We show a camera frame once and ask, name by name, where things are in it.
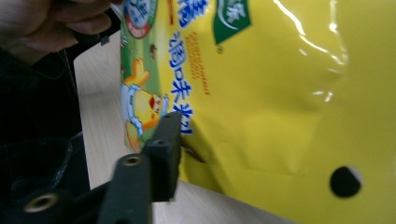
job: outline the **circular logo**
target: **circular logo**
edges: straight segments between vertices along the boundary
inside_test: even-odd
[[[124,5],[125,22],[136,38],[145,36],[154,23],[157,0],[128,0]]]

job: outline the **green logo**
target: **green logo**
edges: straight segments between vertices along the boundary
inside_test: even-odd
[[[216,44],[241,32],[250,25],[248,0],[218,0],[214,21]]]

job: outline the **wooden table surface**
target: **wooden table surface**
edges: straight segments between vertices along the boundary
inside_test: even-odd
[[[76,80],[91,188],[107,182],[115,162],[130,153],[120,108],[120,32],[75,59]],[[216,192],[182,181],[175,200],[153,204],[159,224],[291,223]]]

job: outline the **black dot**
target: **black dot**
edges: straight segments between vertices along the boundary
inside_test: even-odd
[[[361,182],[348,167],[342,166],[332,173],[330,186],[335,195],[348,198],[358,193],[361,189]]]

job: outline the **cartoon chicken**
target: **cartoon chicken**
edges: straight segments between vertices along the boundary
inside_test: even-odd
[[[132,64],[133,74],[121,83],[122,120],[125,124],[126,139],[131,149],[139,152],[143,132],[155,127],[167,113],[169,98],[142,90],[149,79],[143,60],[136,59]]]

